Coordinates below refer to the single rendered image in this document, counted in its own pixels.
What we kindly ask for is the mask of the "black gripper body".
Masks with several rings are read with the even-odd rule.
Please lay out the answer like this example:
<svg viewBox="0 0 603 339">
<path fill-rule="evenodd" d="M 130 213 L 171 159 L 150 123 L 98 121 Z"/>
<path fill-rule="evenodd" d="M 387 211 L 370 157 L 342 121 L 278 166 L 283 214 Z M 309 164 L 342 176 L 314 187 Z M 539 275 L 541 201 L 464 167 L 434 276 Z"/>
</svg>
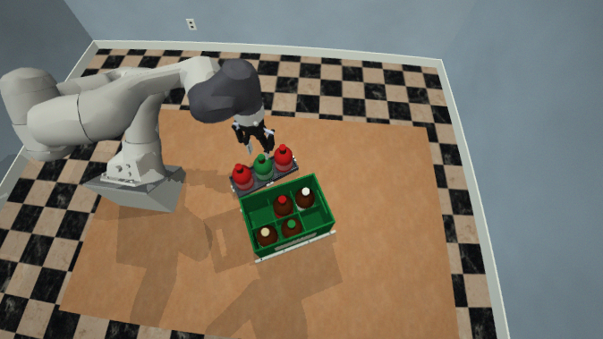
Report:
<svg viewBox="0 0 603 339">
<path fill-rule="evenodd" d="M 252 133 L 257 132 L 259 136 L 262 135 L 263 133 L 265 133 L 264 128 L 267 128 L 265 126 L 265 124 L 264 124 L 264 118 L 259 123 L 259 125 L 256 126 L 256 127 L 255 126 L 248 126 L 248 127 L 246 127 L 246 126 L 242 126 L 240 124 L 239 124 L 239 127 L 244 132 L 247 132 L 247 133 L 251 132 L 251 133 L 249 133 L 249 135 L 253 135 Z"/>
</svg>

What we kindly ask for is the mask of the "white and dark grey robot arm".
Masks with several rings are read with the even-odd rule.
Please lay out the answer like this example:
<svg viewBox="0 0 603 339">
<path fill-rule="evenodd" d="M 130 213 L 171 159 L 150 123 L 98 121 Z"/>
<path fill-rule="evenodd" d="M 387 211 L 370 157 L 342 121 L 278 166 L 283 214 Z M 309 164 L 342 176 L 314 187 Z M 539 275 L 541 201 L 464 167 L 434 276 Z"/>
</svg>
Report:
<svg viewBox="0 0 603 339">
<path fill-rule="evenodd" d="M 265 115 L 257 71 L 241 58 L 221 67 L 197 55 L 154 69 L 126 66 L 56 83 L 50 73 L 31 67 L 0 79 L 4 105 L 27 152 L 38 161 L 55 161 L 77 145 L 125 132 L 122 150 L 107 162 L 100 181 L 133 187 L 167 175 L 158 116 L 170 89 L 185 88 L 192 117 L 203 123 L 233 116 L 242 126 L 258 126 Z"/>
</svg>

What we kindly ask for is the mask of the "red bottle with pink label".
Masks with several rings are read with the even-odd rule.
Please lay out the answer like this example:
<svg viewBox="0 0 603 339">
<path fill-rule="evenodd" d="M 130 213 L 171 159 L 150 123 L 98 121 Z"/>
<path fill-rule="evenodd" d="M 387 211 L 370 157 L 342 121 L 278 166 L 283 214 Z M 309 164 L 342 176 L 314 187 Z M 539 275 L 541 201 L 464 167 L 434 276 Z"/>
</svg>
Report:
<svg viewBox="0 0 603 339">
<path fill-rule="evenodd" d="M 232 177 L 237 187 L 242 191 L 249 190 L 254 184 L 251 170 L 246 165 L 236 164 L 232 172 Z"/>
<path fill-rule="evenodd" d="M 276 169 L 280 172 L 288 172 L 293 167 L 293 153 L 285 144 L 276 149 L 274 159 Z"/>
</svg>

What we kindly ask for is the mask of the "brown bottle with red cap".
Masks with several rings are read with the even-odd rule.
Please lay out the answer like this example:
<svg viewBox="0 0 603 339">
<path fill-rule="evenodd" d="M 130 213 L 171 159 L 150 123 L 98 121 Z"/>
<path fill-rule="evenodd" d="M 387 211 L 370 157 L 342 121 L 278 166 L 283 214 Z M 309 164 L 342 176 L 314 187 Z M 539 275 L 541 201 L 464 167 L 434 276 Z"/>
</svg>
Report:
<svg viewBox="0 0 603 339">
<path fill-rule="evenodd" d="M 277 196 L 273 202 L 273 209 L 277 218 L 291 215 L 293 213 L 293 201 L 286 195 Z"/>
</svg>

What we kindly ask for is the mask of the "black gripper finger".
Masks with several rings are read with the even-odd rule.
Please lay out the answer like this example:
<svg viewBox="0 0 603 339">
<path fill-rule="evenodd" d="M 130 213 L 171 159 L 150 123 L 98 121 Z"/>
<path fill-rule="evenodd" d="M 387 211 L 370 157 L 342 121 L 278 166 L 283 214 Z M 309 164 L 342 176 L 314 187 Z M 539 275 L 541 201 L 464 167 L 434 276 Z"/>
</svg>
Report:
<svg viewBox="0 0 603 339">
<path fill-rule="evenodd" d="M 243 135 L 243 131 L 240 129 L 239 124 L 234 120 L 234 123 L 232 125 L 232 128 L 236 134 L 236 137 L 239 141 L 239 143 L 243 143 L 246 146 L 246 149 L 248 151 L 248 154 L 251 155 L 253 147 L 251 144 L 251 136 L 249 135 L 249 133 L 245 132 Z M 244 137 L 245 136 L 245 137 Z"/>
<path fill-rule="evenodd" d="M 265 136 L 265 134 L 263 133 L 262 135 L 258 135 L 257 132 L 252 133 L 257 140 L 259 140 L 260 144 L 262 145 L 263 149 L 264 149 L 264 153 L 265 153 L 265 158 L 266 160 L 268 160 L 269 155 L 270 155 L 270 151 L 273 151 L 273 148 L 275 146 L 275 140 L 274 140 L 274 133 L 275 130 L 271 129 L 268 130 L 266 128 L 264 128 L 265 133 L 267 134 L 267 137 Z"/>
</svg>

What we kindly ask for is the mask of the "brown bottle with green cap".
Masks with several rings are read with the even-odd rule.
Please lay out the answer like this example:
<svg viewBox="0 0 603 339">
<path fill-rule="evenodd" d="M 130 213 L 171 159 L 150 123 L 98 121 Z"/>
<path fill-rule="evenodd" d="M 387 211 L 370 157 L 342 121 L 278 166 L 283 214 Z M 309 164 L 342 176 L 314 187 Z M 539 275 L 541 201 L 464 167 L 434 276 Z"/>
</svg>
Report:
<svg viewBox="0 0 603 339">
<path fill-rule="evenodd" d="M 296 234 L 302 233 L 302 224 L 298 219 L 294 217 L 289 217 L 285 219 L 282 223 L 281 231 L 283 236 L 287 239 L 289 237 L 295 236 Z"/>
</svg>

